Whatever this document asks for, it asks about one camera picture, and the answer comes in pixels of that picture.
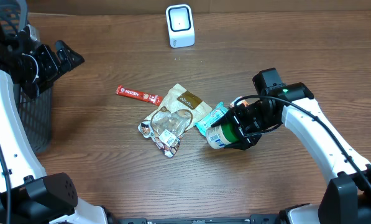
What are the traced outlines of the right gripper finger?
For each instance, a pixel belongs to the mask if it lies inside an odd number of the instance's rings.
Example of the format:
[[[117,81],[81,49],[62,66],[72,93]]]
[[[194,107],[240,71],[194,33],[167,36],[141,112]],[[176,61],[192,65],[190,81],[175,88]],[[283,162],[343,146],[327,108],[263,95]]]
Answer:
[[[239,108],[233,107],[230,108],[223,117],[219,118],[216,122],[214,122],[211,127],[215,128],[216,126],[224,125],[224,124],[232,124],[235,127],[240,125],[240,121],[238,119]]]
[[[237,142],[231,143],[229,145],[226,145],[224,148],[225,149],[239,149],[239,150],[247,150],[252,146],[255,146],[260,137],[259,136],[251,136],[248,138],[241,139]]]

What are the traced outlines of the green lid jar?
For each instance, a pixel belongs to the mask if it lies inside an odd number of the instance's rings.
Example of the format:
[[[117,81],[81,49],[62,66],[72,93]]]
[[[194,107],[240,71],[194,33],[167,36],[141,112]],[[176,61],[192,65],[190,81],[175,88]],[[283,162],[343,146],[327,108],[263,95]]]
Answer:
[[[206,131],[206,140],[213,149],[221,149],[239,140],[232,124],[222,124]]]

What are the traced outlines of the green wet wipes pack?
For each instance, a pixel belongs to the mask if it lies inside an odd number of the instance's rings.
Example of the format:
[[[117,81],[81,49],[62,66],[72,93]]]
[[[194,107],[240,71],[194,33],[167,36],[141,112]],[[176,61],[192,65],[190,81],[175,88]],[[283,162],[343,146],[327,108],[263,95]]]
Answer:
[[[227,112],[228,108],[224,106],[223,102],[220,102],[210,113],[196,123],[196,127],[203,136],[206,136],[208,128],[222,118]]]

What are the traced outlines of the brown cookie bag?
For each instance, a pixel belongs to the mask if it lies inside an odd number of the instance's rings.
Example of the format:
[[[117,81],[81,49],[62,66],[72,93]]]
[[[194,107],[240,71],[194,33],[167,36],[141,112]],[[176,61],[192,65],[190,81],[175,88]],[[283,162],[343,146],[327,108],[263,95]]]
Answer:
[[[183,135],[211,111],[212,107],[177,83],[160,106],[138,125],[138,130],[166,157],[172,158],[180,148]]]

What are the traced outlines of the red Nescafe stick sachet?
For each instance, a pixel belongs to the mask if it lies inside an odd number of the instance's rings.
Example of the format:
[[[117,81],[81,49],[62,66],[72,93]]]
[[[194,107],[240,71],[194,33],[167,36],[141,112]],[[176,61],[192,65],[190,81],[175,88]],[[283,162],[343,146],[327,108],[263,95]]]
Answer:
[[[128,88],[123,87],[122,85],[119,85],[117,87],[116,94],[125,96],[128,98],[133,98],[136,100],[148,102],[155,106],[159,106],[163,100],[162,96],[145,93],[145,92],[138,91],[138,90],[128,89]]]

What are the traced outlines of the orange tissue pack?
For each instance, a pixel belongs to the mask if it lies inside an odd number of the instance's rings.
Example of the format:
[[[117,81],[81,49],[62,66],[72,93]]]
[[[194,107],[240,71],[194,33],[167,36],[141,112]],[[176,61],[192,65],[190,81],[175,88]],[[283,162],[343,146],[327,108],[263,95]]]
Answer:
[[[241,98],[242,98],[242,96],[238,96],[236,99],[234,99],[234,100],[229,104],[229,107],[230,107],[230,108],[233,108],[233,107],[235,107],[235,105],[237,105],[237,106],[240,106],[240,105],[247,106],[247,105],[248,105],[248,102],[246,102],[245,100],[240,100]]]

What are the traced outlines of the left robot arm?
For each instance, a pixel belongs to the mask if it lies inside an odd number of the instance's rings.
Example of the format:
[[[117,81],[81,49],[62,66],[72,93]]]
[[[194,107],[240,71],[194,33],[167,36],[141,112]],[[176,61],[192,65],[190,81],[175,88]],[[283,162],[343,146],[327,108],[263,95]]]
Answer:
[[[62,40],[51,49],[32,36],[31,26],[8,35],[0,23],[0,223],[116,222],[104,207],[79,198],[67,174],[46,173],[14,98],[14,85],[35,99],[83,61]]]

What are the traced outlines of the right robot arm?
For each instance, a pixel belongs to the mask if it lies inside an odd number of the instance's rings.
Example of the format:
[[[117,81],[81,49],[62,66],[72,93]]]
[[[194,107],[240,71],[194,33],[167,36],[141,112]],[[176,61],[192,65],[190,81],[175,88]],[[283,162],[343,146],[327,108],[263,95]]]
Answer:
[[[250,223],[371,223],[371,162],[340,135],[304,83],[287,85],[277,70],[252,79],[255,103],[245,97],[206,131],[214,149],[246,150],[280,126],[304,145],[327,183],[320,204],[295,205],[277,214],[252,215]]]

